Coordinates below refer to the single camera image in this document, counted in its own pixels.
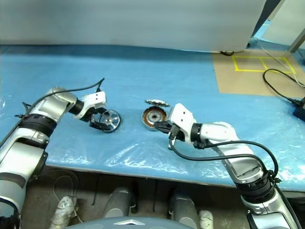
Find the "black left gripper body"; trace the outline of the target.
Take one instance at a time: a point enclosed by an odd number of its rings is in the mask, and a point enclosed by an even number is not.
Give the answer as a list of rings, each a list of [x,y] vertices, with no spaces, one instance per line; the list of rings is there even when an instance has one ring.
[[[91,108],[90,111],[91,111],[90,124],[99,125],[100,117],[105,112],[105,108]]]

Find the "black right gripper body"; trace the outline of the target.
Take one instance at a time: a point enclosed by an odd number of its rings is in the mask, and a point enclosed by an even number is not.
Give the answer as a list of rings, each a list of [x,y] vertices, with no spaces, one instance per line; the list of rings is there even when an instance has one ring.
[[[180,127],[177,126],[176,124],[173,124],[170,129],[169,139],[171,139],[171,140],[178,139],[180,141],[185,141],[184,133],[181,131]]]

